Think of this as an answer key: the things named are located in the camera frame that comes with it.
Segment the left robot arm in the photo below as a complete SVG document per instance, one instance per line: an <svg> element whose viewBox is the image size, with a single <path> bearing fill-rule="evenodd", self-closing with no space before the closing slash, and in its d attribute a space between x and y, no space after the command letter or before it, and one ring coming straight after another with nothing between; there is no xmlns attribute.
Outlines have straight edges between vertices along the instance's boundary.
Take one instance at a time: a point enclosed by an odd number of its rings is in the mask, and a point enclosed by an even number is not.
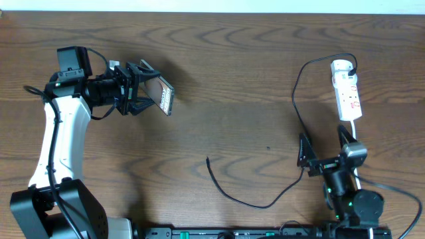
<svg viewBox="0 0 425 239"><path fill-rule="evenodd" d="M11 195L10 208L26 238L139 238L128 218L110 218L84 185L82 161L92 110L107 106L122 115L137 115L153 104L141 97L141 83L160 73L148 65L106 61L94 76L89 49L69 46L57 51L59 71L43 90L27 86L41 97L46 128L37 168L27 189Z"/></svg>

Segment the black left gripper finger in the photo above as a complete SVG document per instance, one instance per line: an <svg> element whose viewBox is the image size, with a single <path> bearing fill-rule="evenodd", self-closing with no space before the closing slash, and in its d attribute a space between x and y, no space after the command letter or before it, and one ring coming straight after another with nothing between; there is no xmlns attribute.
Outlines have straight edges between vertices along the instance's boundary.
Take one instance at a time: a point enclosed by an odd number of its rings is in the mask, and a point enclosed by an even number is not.
<svg viewBox="0 0 425 239"><path fill-rule="evenodd" d="M136 101L130 103L129 112L136 116L154 104L155 102L151 98L138 97Z"/></svg>
<svg viewBox="0 0 425 239"><path fill-rule="evenodd" d="M129 71L133 84L143 83L161 75L161 73L157 70L144 68L130 62L126 63L126 69Z"/></svg>

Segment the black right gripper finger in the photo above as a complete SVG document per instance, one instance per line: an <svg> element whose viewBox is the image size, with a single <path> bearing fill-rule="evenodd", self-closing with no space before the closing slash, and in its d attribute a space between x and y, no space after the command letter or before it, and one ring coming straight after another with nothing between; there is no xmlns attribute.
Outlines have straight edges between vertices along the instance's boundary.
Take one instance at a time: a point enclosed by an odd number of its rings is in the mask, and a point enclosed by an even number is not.
<svg viewBox="0 0 425 239"><path fill-rule="evenodd" d="M340 146L357 142L357 140L348 132L347 128L344 125L338 125L337 132L339 136Z"/></svg>
<svg viewBox="0 0 425 239"><path fill-rule="evenodd" d="M304 133L299 134L299 153L297 159L298 167L312 167L317 162L317 155Z"/></svg>

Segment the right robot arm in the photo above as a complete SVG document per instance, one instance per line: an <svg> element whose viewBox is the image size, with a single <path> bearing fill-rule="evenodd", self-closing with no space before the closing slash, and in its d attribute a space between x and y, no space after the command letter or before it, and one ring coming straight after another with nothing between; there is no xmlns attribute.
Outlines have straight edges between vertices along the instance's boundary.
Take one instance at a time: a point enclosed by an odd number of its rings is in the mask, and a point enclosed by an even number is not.
<svg viewBox="0 0 425 239"><path fill-rule="evenodd" d="M318 159L304 133L299 135L297 166L308 168L310 177L322 176L328 207L335 211L335 222L325 223L324 238L337 238L341 233L355 231L355 237L371 237L370 230L379 227L384 199L375 192L357 189L352 180L354 170L367 157L367 148L357 141L343 125L337 128L341 151L336 157Z"/></svg>

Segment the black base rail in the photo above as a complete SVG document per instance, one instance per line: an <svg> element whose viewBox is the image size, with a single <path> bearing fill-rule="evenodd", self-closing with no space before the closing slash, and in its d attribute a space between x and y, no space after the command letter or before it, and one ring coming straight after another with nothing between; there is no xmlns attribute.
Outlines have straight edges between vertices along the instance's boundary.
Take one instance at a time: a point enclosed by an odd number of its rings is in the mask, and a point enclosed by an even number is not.
<svg viewBox="0 0 425 239"><path fill-rule="evenodd" d="M301 227L294 224L283 228L144 228L132 235L138 239L255 239L255 238L391 238L388 229L338 228L330 232L320 227Z"/></svg>

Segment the white power strip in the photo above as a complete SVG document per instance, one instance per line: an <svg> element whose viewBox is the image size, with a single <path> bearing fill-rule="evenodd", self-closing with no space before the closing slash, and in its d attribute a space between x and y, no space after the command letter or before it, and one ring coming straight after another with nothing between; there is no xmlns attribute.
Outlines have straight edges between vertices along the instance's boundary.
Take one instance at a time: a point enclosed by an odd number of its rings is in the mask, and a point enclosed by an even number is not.
<svg viewBox="0 0 425 239"><path fill-rule="evenodd" d="M362 116L357 88L358 78L351 72L353 69L353 64L348 60L338 59L331 63L331 81L341 121L354 121Z"/></svg>

